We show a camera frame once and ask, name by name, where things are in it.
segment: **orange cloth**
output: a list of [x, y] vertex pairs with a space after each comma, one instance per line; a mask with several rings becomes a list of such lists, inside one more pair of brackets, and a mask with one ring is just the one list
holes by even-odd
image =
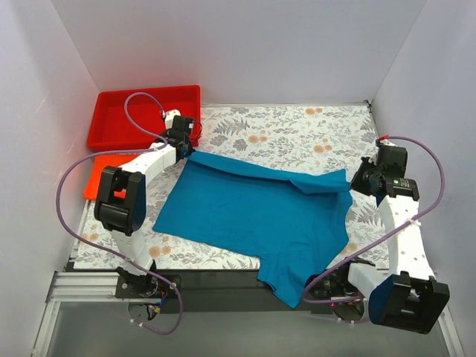
[[[94, 164], [92, 166], [92, 172], [89, 176], [88, 184], [83, 191], [83, 196], [85, 199], [95, 200], [97, 197], [97, 190], [99, 189], [99, 181], [101, 179], [101, 173], [103, 172], [104, 167], [106, 166], [114, 166], [119, 167], [120, 165], [124, 165], [135, 158], [138, 155], [119, 155], [119, 154], [111, 154], [111, 155], [100, 155], [94, 158]], [[117, 197], [124, 197], [126, 192], [118, 192], [115, 194]]]

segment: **blue cloth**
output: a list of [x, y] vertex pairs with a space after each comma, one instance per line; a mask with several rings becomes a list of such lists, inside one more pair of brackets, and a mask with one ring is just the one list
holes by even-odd
[[195, 152], [153, 229], [259, 257], [258, 279], [294, 308], [349, 241], [351, 204], [344, 170], [311, 176]]

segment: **white wall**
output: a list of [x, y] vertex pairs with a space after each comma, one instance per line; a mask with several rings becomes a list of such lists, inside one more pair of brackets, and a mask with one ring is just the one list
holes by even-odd
[[[86, 153], [97, 88], [49, 0], [0, 1], [0, 356], [29, 356], [54, 270], [72, 238], [54, 194]], [[77, 226], [85, 175], [63, 205]]]
[[[467, 356], [476, 356], [476, 2], [429, 1], [374, 101], [380, 134], [417, 138], [441, 158], [447, 190], [422, 219], [425, 249], [437, 279], [450, 286], [450, 310]], [[411, 147], [408, 177], [421, 205], [434, 200], [432, 160]]]
[[52, 0], [101, 91], [203, 103], [372, 99], [425, 0]]

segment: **floral tablecloth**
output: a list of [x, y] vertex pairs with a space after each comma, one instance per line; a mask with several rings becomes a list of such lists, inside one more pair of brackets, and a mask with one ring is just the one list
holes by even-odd
[[[198, 150], [274, 169], [321, 175], [344, 168], [350, 180], [360, 165], [360, 157], [376, 151], [376, 133], [366, 106], [206, 106], [202, 108], [202, 123]], [[245, 257], [152, 230], [183, 167], [184, 162], [180, 162], [167, 168], [147, 188], [147, 218], [142, 230], [147, 238], [149, 254], [155, 259], [157, 267], [259, 268], [260, 261], [256, 257]], [[375, 241], [385, 232], [375, 199], [355, 192], [352, 196], [353, 206], [346, 217], [350, 241], [332, 264]], [[117, 249], [110, 233], [94, 219], [93, 202], [89, 203], [83, 223], [83, 236]], [[385, 244], [362, 256], [373, 261], [378, 268], [388, 267]], [[74, 267], [114, 269], [122, 265], [121, 259], [81, 243]]]

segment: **red container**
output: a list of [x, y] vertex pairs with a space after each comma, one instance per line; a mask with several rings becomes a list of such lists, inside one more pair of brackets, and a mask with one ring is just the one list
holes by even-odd
[[[180, 86], [129, 91], [105, 91], [97, 96], [96, 108], [92, 117], [87, 145], [92, 151], [114, 149], [146, 149], [155, 140], [154, 137], [138, 130], [126, 117], [124, 102], [132, 93], [144, 91], [161, 102], [167, 112], [178, 109], [181, 115], [200, 121], [200, 87]], [[161, 110], [145, 95], [138, 95], [129, 101], [129, 113], [132, 119], [149, 130], [160, 134], [165, 130]], [[196, 147], [201, 134], [200, 125], [193, 127], [190, 139]]]

